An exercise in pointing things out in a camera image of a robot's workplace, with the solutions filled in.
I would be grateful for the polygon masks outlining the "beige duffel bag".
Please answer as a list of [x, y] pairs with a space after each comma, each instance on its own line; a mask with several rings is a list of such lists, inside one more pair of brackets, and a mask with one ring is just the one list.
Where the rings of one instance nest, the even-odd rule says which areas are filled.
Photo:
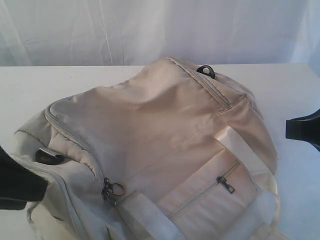
[[13, 136], [48, 181], [40, 240], [278, 240], [277, 151], [252, 93], [182, 59], [57, 100]]

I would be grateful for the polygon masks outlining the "white backdrop curtain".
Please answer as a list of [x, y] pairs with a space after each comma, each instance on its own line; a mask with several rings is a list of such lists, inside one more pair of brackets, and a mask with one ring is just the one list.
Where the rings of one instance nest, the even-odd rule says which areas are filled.
[[3, 0], [3, 66], [294, 63], [320, 57], [317, 0]]

